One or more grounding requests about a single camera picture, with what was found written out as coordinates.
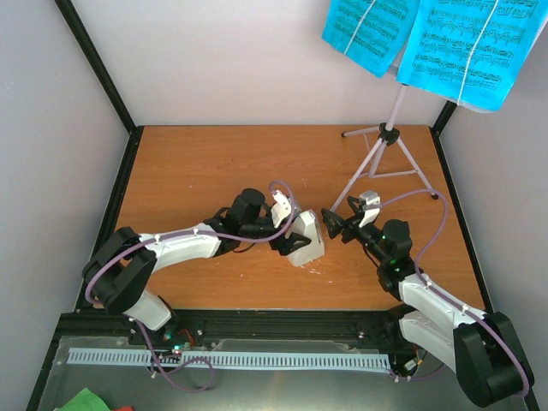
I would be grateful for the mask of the white metronome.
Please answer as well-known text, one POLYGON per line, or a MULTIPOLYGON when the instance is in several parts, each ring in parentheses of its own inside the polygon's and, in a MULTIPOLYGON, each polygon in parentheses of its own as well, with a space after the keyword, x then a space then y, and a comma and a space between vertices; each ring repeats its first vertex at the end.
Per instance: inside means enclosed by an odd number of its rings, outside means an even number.
POLYGON ((287 256, 292 266, 300 267, 325 255, 319 219, 313 210, 301 212, 289 228, 288 234, 297 235, 296 250, 287 256))

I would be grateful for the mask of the blue sheet music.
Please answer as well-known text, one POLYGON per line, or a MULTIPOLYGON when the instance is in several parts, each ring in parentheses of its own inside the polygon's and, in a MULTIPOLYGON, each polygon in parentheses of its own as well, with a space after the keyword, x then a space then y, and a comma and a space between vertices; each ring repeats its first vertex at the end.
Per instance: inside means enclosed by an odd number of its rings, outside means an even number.
POLYGON ((419 6, 415 0, 332 1, 322 40, 381 78, 406 44, 419 6))
POLYGON ((396 78, 498 111, 546 23, 545 1, 422 1, 396 78))

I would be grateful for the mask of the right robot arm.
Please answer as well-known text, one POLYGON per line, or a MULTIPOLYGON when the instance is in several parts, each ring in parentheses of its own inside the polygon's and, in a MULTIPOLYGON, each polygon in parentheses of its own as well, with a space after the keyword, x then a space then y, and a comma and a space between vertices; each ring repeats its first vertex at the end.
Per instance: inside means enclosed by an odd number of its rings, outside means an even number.
POLYGON ((448 367, 478 407, 527 396, 534 375, 510 318, 471 307, 433 282, 410 255, 408 222, 376 225, 382 207, 377 193, 348 197, 348 204, 354 213, 349 218, 322 210, 328 235, 344 243, 358 241, 375 261, 381 287, 401 302, 397 327, 402 338, 448 367))

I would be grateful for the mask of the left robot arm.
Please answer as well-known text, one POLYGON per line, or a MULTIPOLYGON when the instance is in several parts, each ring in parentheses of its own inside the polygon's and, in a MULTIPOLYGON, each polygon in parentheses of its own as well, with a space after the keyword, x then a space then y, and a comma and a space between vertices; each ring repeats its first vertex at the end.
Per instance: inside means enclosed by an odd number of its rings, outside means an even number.
POLYGON ((172 343, 178 334, 172 311, 146 289, 153 273, 234 252, 243 242, 266 242, 284 257, 312 244, 300 226, 305 215, 294 201, 278 190, 272 198, 273 205, 267 205, 259 190, 245 188, 231 206, 189 229, 156 235, 138 234, 129 227, 118 229, 82 272, 86 299, 110 314, 140 322, 157 343, 172 343))

